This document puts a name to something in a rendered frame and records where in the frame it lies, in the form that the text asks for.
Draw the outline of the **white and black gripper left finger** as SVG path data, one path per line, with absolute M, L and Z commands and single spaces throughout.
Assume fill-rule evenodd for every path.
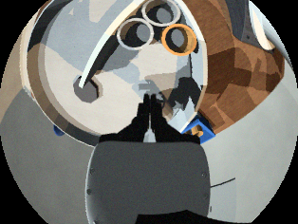
M 142 114 L 141 114 L 142 113 Z M 143 142 L 150 123 L 150 95 L 144 94 L 143 103 L 139 103 L 138 113 L 129 125 L 118 133 L 103 134 L 99 143 L 106 140 Z

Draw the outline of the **blue plastic crate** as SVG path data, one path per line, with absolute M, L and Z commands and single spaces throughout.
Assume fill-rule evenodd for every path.
M 195 127 L 198 124 L 203 127 L 202 128 L 203 135 L 200 136 L 200 144 L 215 137 L 215 133 L 213 131 L 214 129 L 213 129 L 212 125 L 209 122 L 207 122 L 204 118 L 202 118 L 200 116 L 199 112 L 196 113 L 196 115 L 191 120 L 191 122 L 185 127 L 185 129 L 182 131 L 182 134 L 184 132 L 190 130 L 191 135 L 192 135 L 191 128 Z

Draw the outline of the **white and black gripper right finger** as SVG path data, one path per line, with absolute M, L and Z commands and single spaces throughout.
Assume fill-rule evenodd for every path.
M 151 95 L 150 102 L 150 126 L 155 134 L 156 142 L 191 141 L 200 144 L 197 135 L 181 134 L 162 117 L 161 103 L 157 103 L 156 94 Z

